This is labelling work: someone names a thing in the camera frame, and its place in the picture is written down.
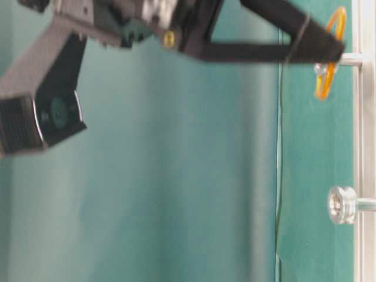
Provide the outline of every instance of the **green backdrop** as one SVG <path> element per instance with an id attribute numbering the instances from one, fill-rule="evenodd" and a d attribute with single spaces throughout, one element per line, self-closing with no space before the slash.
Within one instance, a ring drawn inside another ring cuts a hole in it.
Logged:
<path id="1" fill-rule="evenodd" d="M 0 3 L 4 71 L 49 22 Z M 277 42 L 227 1 L 217 38 Z M 274 281 L 277 66 L 90 41 L 89 129 L 1 161 L 2 281 Z"/>
<path id="2" fill-rule="evenodd" d="M 292 1 L 325 25 L 346 7 L 346 52 L 352 50 L 351 1 Z M 353 281 L 353 227 L 334 226 L 330 187 L 353 185 L 353 72 L 340 67 L 325 102 L 314 97 L 312 66 L 280 73 L 280 220 L 277 253 L 282 281 Z"/>

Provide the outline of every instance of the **green wall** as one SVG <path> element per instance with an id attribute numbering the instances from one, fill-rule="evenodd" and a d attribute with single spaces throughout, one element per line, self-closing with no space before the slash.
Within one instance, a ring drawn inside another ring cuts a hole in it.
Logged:
<path id="1" fill-rule="evenodd" d="M 351 1 L 292 1 L 325 25 L 347 9 L 346 52 L 352 50 Z M 281 70 L 281 179 L 277 253 L 282 281 L 353 281 L 353 227 L 330 221 L 332 186 L 353 185 L 353 72 L 340 67 L 325 102 L 317 100 L 312 66 Z"/>
<path id="2" fill-rule="evenodd" d="M 16 1 L 0 15 L 12 59 L 49 21 Z M 227 1 L 216 37 L 241 35 L 277 41 Z M 276 66 L 90 41 L 78 88 L 89 129 L 1 163 L 8 281 L 274 281 L 277 87 Z"/>

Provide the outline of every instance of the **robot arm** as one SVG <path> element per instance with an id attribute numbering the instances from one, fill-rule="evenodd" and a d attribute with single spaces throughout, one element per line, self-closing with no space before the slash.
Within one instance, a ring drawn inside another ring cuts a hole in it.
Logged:
<path id="1" fill-rule="evenodd" d="M 131 48 L 150 35 L 206 62 L 337 62 L 344 45 L 285 0 L 241 0 L 289 45 L 212 42 L 224 0 L 53 0 L 53 20 L 0 78 L 0 155 L 44 150 L 86 128 L 75 92 L 86 38 Z M 43 12 L 49 0 L 18 0 Z"/>

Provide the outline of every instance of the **black bracket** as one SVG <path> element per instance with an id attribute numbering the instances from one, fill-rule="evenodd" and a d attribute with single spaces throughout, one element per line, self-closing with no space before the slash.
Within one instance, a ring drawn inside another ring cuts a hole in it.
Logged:
<path id="1" fill-rule="evenodd" d="M 43 13 L 49 4 L 49 0 L 17 0 L 22 6 L 26 6 L 39 13 Z"/>
<path id="2" fill-rule="evenodd" d="M 291 36 L 289 45 L 212 42 L 212 33 L 224 0 L 197 0 L 183 27 L 179 51 L 207 62 L 338 62 L 344 44 L 335 39 L 309 14 L 285 0 L 240 0 Z"/>

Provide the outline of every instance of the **screw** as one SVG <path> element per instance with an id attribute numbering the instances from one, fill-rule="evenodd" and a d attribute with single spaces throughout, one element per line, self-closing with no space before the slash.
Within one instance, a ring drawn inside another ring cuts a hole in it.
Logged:
<path id="1" fill-rule="evenodd" d="M 376 212 L 376 199 L 358 198 L 351 187 L 333 187 L 328 194 L 328 212 L 335 224 L 354 224 L 359 212 Z"/>
<path id="2" fill-rule="evenodd" d="M 166 48 L 173 48 L 175 46 L 175 33 L 167 31 L 163 36 L 163 44 Z"/>
<path id="3" fill-rule="evenodd" d="M 336 64 L 335 68 L 334 68 L 334 73 L 337 73 L 338 67 L 339 67 L 339 64 Z M 328 71 L 328 65 L 322 64 L 322 63 L 316 63 L 313 66 L 313 69 L 314 69 L 316 75 L 326 75 L 327 71 Z"/>

